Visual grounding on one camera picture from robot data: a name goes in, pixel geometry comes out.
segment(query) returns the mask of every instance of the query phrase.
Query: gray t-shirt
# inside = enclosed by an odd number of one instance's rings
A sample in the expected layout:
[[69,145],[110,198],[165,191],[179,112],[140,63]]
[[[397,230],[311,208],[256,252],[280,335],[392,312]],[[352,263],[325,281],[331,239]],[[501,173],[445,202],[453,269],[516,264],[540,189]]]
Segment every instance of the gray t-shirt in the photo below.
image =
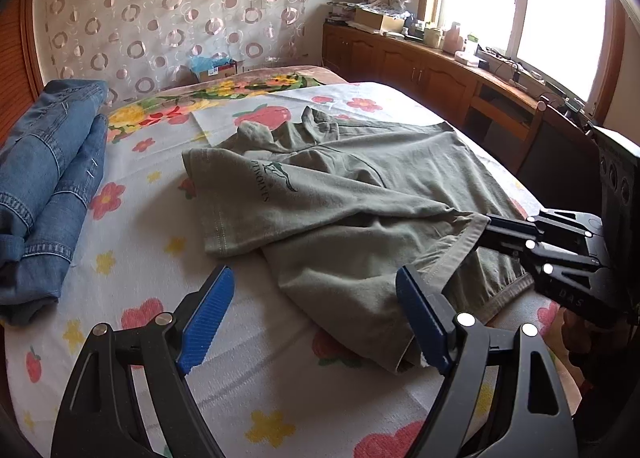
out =
[[216,148],[182,157],[206,251],[260,248],[311,319],[389,371],[403,357],[419,362],[396,299],[402,265],[483,322],[532,283],[516,260],[473,251],[485,214],[520,215],[446,123],[343,120],[306,108],[301,123],[269,131],[246,121]]

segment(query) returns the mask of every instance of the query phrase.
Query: bed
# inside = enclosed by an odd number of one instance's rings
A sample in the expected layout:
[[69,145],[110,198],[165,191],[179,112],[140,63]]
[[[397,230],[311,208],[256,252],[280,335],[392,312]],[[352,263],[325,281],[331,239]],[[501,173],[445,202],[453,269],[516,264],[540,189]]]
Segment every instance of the bed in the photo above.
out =
[[[173,89],[110,115],[105,176],[91,203],[59,305],[24,329],[5,329],[7,376],[18,425],[44,456],[57,408],[86,334],[100,322],[141,326],[172,311],[217,263],[204,253],[196,190],[181,152],[215,145],[244,120],[271,128],[313,106],[339,117],[429,125],[436,114],[376,83],[348,84],[299,66],[252,71]],[[462,133],[523,216],[540,204]],[[205,362],[187,377],[194,399],[229,457],[401,457],[441,384],[432,368],[393,376],[348,351],[279,291],[258,252],[225,261],[236,294]],[[491,324],[530,322],[544,333],[557,305],[531,290],[496,305]],[[575,404],[575,385],[558,362]],[[153,449],[170,456],[144,370],[134,381]],[[485,376],[472,428],[490,407]]]

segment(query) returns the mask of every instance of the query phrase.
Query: bottle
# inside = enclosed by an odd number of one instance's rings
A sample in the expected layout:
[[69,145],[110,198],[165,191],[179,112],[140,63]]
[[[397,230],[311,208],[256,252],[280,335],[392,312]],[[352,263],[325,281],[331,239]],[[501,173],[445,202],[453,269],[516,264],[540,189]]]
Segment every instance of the bottle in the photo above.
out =
[[457,50],[462,50],[465,38],[460,36],[460,24],[453,22],[451,28],[444,34],[442,50],[449,54],[455,54]]
[[466,37],[465,52],[472,56],[475,56],[477,51],[478,51],[478,38],[476,38],[473,34],[469,34]]

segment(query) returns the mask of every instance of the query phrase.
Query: blue denim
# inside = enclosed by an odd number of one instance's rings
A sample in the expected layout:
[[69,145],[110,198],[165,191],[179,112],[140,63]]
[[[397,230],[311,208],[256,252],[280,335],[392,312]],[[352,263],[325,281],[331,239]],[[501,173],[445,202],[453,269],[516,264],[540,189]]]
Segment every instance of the blue denim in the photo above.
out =
[[0,151],[0,317],[25,324],[60,297],[102,180],[103,81],[55,80]]

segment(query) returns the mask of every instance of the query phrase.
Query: yellow flower pattern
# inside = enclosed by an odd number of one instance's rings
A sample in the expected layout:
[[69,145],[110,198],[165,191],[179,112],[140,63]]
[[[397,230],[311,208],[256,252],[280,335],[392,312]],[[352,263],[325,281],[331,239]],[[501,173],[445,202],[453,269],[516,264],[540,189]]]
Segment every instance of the yellow flower pattern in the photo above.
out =
[[116,264],[116,258],[113,257],[113,251],[98,254],[95,257],[95,271],[98,274],[109,276],[111,267]]
[[109,116],[109,125],[114,128],[123,128],[137,125],[145,119],[145,110],[139,104],[130,104],[118,108]]
[[72,319],[66,322],[66,330],[62,334],[62,339],[69,346],[69,353],[75,354],[82,344],[84,344],[84,334],[80,331],[80,320]]
[[247,431],[244,436],[249,442],[259,443],[267,440],[272,447],[280,447],[286,436],[291,436],[296,431],[293,424],[284,424],[281,411],[273,411],[270,415],[265,415],[261,411],[254,411],[251,420],[254,426]]
[[162,173],[160,171],[154,171],[146,175],[146,181],[148,181],[148,183],[154,183],[156,180],[159,180],[160,177],[162,177]]
[[206,139],[207,138],[207,133],[209,133],[209,131],[207,131],[207,130],[201,131],[193,139],[191,139],[191,142],[196,142],[196,141],[201,141],[203,139]]
[[164,251],[172,256],[178,256],[184,250],[184,244],[186,242],[186,238],[171,237]]
[[24,417],[22,418],[22,420],[24,421],[24,425],[27,426],[31,432],[35,430],[36,423],[33,422],[33,419],[31,418],[31,413],[29,411],[25,411]]

